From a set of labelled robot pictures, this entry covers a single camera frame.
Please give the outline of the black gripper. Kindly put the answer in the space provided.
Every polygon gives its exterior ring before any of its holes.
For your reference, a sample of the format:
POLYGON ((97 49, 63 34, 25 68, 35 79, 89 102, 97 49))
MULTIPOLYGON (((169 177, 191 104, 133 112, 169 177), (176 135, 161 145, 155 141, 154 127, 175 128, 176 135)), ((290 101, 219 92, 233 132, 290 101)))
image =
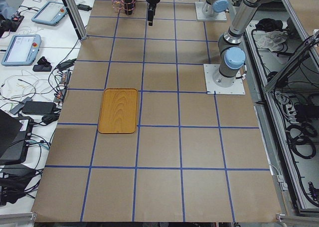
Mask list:
POLYGON ((148 25, 153 26, 154 16, 156 14, 156 4, 160 2, 160 0, 146 0, 148 5, 148 25))

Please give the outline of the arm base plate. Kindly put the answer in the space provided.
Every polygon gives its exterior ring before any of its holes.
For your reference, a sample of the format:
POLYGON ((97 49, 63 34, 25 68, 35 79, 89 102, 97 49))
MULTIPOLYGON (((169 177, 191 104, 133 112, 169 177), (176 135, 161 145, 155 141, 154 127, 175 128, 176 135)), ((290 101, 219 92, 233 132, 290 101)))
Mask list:
POLYGON ((219 73, 219 64, 204 64, 207 94, 245 95, 243 80, 238 70, 235 77, 224 77, 219 73))
POLYGON ((212 4, 197 1, 195 3, 197 21, 226 22, 225 10, 228 5, 228 0, 217 0, 212 4))

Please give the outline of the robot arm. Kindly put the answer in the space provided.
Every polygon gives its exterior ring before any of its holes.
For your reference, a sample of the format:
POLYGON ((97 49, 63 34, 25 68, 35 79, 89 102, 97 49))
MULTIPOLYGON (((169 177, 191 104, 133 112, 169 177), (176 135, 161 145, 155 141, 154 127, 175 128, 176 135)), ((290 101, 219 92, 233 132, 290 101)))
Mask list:
POLYGON ((232 86, 237 72, 244 65, 246 56, 238 45, 241 43, 241 37, 247 25, 261 4, 273 0, 241 1, 239 10, 236 12, 229 29, 218 40, 221 64, 213 74, 213 81, 221 87, 232 86))
POLYGON ((204 18, 209 21, 226 20, 228 5, 228 0, 206 0, 202 8, 204 18))

